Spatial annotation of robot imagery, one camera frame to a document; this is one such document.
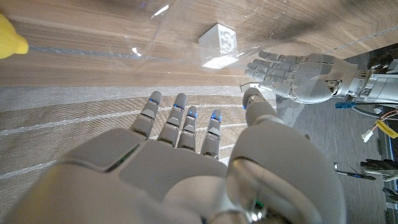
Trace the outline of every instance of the white robotic hand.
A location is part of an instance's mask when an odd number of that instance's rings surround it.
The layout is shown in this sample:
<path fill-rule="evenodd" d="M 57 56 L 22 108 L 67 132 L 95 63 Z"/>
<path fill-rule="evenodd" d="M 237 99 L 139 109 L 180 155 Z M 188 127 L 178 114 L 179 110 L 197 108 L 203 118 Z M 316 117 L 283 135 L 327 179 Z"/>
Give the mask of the white robotic hand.
<path fill-rule="evenodd" d="M 354 77 L 364 75 L 357 65 L 331 55 L 298 57 L 262 51 L 259 56 L 265 60 L 249 63 L 246 75 L 259 81 L 261 88 L 299 103 L 321 103 L 331 97 L 358 94 L 364 85 L 352 83 Z"/>
<path fill-rule="evenodd" d="M 177 143 L 183 93 L 157 140 L 149 137 L 160 98 L 153 92 L 129 130 L 107 131 L 60 158 L 5 223 L 346 223 L 332 162 L 284 125 L 259 90 L 244 94 L 248 127 L 228 167 L 218 161 L 218 110 L 200 153 L 194 106 Z"/>

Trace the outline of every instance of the wood grain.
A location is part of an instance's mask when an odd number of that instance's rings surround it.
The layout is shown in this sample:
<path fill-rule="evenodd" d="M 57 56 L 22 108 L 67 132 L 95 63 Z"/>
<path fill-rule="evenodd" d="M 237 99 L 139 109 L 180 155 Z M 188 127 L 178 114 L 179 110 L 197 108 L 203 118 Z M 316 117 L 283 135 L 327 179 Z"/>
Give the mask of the wood grain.
<path fill-rule="evenodd" d="M 166 5 L 170 6 L 168 10 L 154 16 Z M 163 79 L 155 85 L 176 84 L 178 80 L 186 83 L 187 78 L 195 85 L 236 85 L 245 80 L 244 66 L 260 50 L 296 55 L 319 52 L 347 58 L 385 47 L 397 42 L 397 10 L 395 0 L 4 0 L 0 8 L 32 46 L 123 55 L 134 55 L 135 48 L 143 57 L 167 59 L 172 65 L 167 69 L 152 65 L 158 60 L 139 62 L 142 67 L 155 69 L 152 73 Z M 209 71 L 200 66 L 203 49 L 197 41 L 217 22 L 236 31 L 238 49 L 243 54 L 235 68 L 207 74 Z M 1 61 L 0 85 L 149 85 L 137 82 L 145 77 L 142 70 L 134 70 L 133 78 L 126 78 L 124 65 L 136 68 L 131 65 L 136 61 L 81 55 L 85 67 L 74 67 L 68 73 L 68 64 L 75 64 L 71 55 L 46 54 L 49 56 L 42 56 L 45 62 L 32 59 L 37 56 L 34 50 Z M 98 69 L 98 61 L 105 61 L 99 67 L 107 69 Z M 49 69 L 42 74 L 46 65 Z M 102 75 L 89 70 L 101 70 Z M 236 78 L 216 78 L 226 74 Z"/>

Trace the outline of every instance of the wire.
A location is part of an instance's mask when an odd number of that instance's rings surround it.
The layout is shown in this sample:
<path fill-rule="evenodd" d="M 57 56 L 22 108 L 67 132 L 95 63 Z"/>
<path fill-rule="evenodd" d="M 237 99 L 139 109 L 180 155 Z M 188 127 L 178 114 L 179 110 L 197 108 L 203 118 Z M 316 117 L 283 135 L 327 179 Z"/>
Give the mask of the wire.
<path fill-rule="evenodd" d="M 397 105 L 398 103 L 355 103 L 356 105 Z"/>
<path fill-rule="evenodd" d="M 356 106 L 352 107 L 352 109 L 355 110 L 356 112 L 360 113 L 360 114 L 363 114 L 363 115 L 366 115 L 366 116 L 370 116 L 370 117 L 372 117 L 372 118 L 377 118 L 377 119 L 380 119 L 380 118 L 381 118 L 380 115 L 378 115 L 378 114 L 376 114 L 376 113 L 371 113 L 371 112 L 368 112 L 368 111 L 359 109 L 359 108 L 357 108 Z M 386 119 L 392 120 L 392 121 L 398 121 L 397 118 L 388 117 L 388 118 L 386 118 Z"/>
<path fill-rule="evenodd" d="M 383 116 L 380 117 L 380 120 L 384 121 L 385 119 L 388 119 L 388 118 L 390 118 L 390 117 L 392 117 L 392 116 L 397 115 L 397 113 L 398 113 L 398 110 L 393 110 L 393 111 L 387 112 L 387 113 L 385 113 Z M 375 125 L 375 126 L 372 128 L 372 131 L 374 131 L 376 128 L 377 128 L 377 125 Z"/>

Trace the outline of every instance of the yellow object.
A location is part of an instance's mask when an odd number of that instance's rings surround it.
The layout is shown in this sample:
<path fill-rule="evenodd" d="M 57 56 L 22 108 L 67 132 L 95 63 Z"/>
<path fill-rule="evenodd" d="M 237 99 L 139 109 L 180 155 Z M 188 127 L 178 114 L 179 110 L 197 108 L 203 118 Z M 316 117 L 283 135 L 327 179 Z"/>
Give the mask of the yellow object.
<path fill-rule="evenodd" d="M 12 24 L 0 14 L 0 59 L 12 54 L 26 54 L 28 49 L 25 38 L 17 34 Z"/>
<path fill-rule="evenodd" d="M 376 125 L 380 128 L 381 131 L 383 131 L 386 135 L 390 136 L 391 138 L 394 139 L 394 138 L 398 137 L 398 133 L 396 133 L 393 129 L 388 127 L 381 120 L 377 120 Z"/>

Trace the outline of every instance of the gray floor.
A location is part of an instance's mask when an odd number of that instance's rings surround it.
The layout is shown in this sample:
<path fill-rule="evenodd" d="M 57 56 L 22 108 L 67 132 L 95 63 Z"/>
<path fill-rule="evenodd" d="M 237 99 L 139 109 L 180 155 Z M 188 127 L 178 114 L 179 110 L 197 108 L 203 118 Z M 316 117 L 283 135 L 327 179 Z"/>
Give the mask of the gray floor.
<path fill-rule="evenodd" d="M 374 119 L 353 110 L 336 110 L 333 99 L 317 105 L 305 105 L 294 128 L 309 134 L 311 141 L 339 169 L 362 172 L 359 163 L 365 159 L 380 159 L 377 137 L 364 143 L 361 134 L 372 128 Z M 386 199 L 382 192 L 383 182 L 339 175 L 346 198 L 348 223 L 385 223 Z"/>

